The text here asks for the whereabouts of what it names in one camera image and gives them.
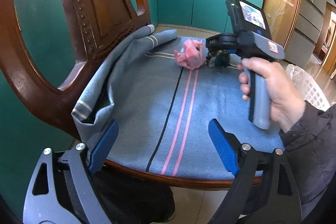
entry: wooden chair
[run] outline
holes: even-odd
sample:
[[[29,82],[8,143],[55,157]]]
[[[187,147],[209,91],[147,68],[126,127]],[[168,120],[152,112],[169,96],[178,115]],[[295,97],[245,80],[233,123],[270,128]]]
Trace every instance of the wooden chair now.
[[[29,111],[42,121],[79,139],[71,111],[108,53],[130,33],[150,23],[147,0],[62,0],[76,63],[63,84],[55,88],[30,57],[16,19],[13,0],[1,0],[0,68]],[[155,175],[110,160],[105,164],[128,174],[172,186],[218,189],[231,180],[199,180]]]

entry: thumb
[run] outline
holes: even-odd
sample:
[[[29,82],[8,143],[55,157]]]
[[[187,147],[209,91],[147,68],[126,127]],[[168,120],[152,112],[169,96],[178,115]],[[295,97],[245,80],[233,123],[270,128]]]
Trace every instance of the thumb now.
[[[270,62],[265,59],[261,59],[259,57],[252,57],[250,59],[243,59],[241,63],[247,69],[256,72],[257,74],[261,75],[263,78],[269,78],[272,75],[272,72],[270,69]]]

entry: black jacket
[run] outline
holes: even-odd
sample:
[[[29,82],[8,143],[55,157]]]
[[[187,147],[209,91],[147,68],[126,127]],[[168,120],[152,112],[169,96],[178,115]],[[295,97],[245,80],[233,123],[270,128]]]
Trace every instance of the black jacket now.
[[[302,217],[315,207],[336,171],[336,105],[326,112],[306,102],[287,133],[280,132],[300,193]]]

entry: blue gripper pad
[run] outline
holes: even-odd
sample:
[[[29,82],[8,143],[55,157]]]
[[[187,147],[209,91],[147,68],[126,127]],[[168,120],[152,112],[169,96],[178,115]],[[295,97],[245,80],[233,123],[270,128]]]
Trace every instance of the blue gripper pad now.
[[[111,151],[112,145],[115,143],[119,133],[119,124],[113,121],[107,128],[103,136],[93,148],[90,155],[90,163],[88,166],[89,173],[93,176],[97,171],[101,170],[106,157]]]
[[[239,173],[237,154],[223,135],[223,129],[216,119],[209,122],[208,132],[217,153],[222,160],[226,170],[234,176]]]

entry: pink plastic bag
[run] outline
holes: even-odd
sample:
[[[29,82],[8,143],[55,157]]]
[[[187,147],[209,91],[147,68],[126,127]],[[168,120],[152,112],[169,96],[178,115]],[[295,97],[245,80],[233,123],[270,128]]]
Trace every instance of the pink plastic bag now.
[[[197,69],[205,63],[203,58],[203,43],[195,39],[187,39],[181,52],[175,51],[177,64],[189,70]]]

